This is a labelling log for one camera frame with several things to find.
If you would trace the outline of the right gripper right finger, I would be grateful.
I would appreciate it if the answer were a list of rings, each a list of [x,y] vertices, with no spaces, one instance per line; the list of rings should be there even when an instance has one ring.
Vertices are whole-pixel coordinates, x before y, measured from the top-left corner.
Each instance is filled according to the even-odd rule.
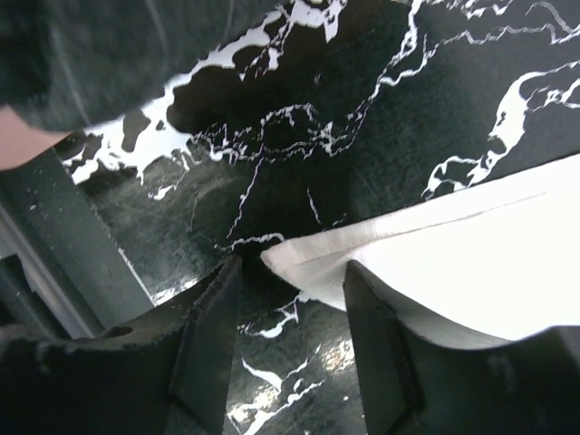
[[[517,341],[458,324],[352,260],[343,281],[371,434],[576,434],[579,330]]]

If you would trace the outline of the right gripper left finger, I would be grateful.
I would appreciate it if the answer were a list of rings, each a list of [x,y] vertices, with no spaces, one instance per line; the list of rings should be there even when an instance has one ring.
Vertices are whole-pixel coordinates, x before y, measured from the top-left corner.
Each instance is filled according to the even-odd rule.
[[[242,266],[225,258],[190,289],[98,338],[1,329],[4,434],[219,434]]]

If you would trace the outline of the white cloth napkin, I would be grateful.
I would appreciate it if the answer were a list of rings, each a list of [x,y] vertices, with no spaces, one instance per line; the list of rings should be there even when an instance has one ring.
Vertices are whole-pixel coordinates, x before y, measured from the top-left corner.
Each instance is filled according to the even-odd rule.
[[[340,310],[345,268],[355,260],[435,313],[500,339],[578,325],[579,159],[293,238],[261,258]]]

